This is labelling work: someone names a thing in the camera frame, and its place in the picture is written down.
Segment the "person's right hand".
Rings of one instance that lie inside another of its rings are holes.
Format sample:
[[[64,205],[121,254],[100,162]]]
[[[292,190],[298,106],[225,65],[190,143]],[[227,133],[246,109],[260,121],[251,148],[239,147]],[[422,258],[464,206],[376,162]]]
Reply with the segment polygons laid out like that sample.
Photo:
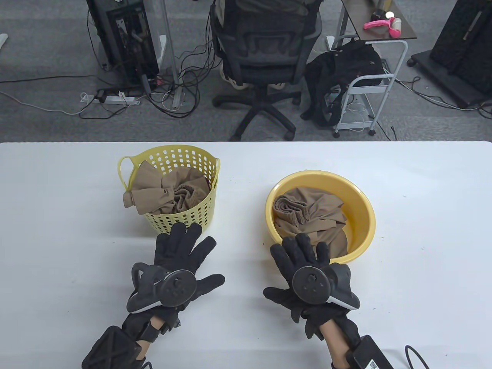
[[[265,288],[264,297],[288,309],[295,323],[304,319],[309,339],[323,339],[321,326],[333,320],[349,346],[358,346],[358,327],[347,314],[357,310],[360,301],[351,291],[348,265],[331,263],[329,246],[321,241],[313,247],[304,233],[284,238],[270,252],[289,287]]]

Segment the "person's left hand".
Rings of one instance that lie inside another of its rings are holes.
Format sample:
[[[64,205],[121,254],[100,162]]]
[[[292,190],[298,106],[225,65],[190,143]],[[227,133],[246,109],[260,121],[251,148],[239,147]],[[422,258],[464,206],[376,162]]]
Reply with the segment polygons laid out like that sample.
[[[134,291],[122,329],[135,341],[153,343],[160,334],[179,325],[179,313],[191,302],[225,283],[222,274],[196,278],[199,267],[216,247],[210,236],[198,242],[201,234],[199,224],[175,223],[170,234],[161,233],[156,238],[153,264],[133,265]]]

